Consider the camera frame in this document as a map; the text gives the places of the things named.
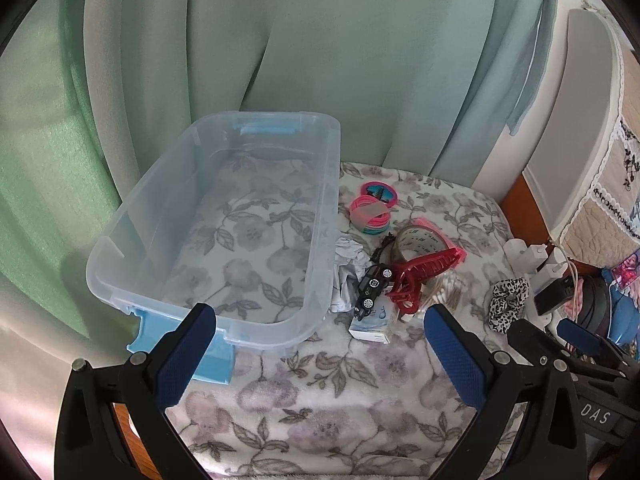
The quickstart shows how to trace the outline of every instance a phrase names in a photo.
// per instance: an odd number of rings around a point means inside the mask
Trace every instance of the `metal screw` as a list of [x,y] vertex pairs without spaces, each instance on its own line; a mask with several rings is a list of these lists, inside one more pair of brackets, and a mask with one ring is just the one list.
[[144,352],[136,352],[129,358],[129,361],[131,361],[132,365],[141,365],[146,361],[146,354]]
[[562,359],[556,359],[554,361],[554,368],[556,370],[558,370],[559,372],[565,372],[566,371],[566,363],[564,361],[562,361]]
[[495,362],[501,365],[508,364],[509,361],[511,361],[510,355],[507,354],[507,352],[502,352],[502,351],[496,352],[494,354],[494,359],[495,359]]
[[86,361],[79,357],[78,359],[74,359],[71,363],[71,369],[75,372],[79,372],[86,366]]

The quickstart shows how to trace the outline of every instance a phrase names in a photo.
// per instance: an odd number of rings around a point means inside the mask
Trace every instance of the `crumpled white paper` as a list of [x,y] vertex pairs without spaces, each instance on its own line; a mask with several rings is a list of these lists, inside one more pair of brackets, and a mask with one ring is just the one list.
[[335,243],[334,293],[331,312],[348,312],[358,299],[358,283],[369,267],[369,255],[348,235]]

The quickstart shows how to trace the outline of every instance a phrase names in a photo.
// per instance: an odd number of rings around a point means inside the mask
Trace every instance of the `pink picture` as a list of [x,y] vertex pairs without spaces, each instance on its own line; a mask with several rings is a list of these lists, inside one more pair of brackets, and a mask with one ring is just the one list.
[[637,250],[621,264],[611,269],[616,283],[620,290],[627,288],[633,283],[640,274],[640,250]]

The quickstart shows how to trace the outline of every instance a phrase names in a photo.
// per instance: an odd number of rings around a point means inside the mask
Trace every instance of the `quilted bedspread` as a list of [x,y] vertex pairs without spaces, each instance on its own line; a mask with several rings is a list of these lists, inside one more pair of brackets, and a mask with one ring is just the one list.
[[[486,326],[490,284],[513,277],[501,248],[511,233],[494,200],[420,174],[342,163],[338,228],[367,251],[383,235],[350,226],[346,207],[369,180],[398,192],[393,231],[425,217],[466,250],[451,271],[463,286],[449,307],[490,350],[506,348]],[[428,476],[437,468],[474,410],[456,395],[422,321],[397,323],[387,345],[351,338],[350,322],[350,314],[329,313],[287,359],[238,351],[229,386],[191,381],[167,414],[213,476]],[[520,415],[513,413],[485,475],[500,467]]]

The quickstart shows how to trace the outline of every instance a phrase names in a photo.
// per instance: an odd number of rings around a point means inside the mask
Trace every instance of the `clear plastic storage bin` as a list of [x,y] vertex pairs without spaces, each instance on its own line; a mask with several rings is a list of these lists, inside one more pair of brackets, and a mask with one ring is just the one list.
[[198,368],[227,382],[234,346],[286,355],[332,293],[340,124],[312,113],[224,112],[193,123],[126,197],[86,280],[141,317],[150,350],[195,303],[216,336]]

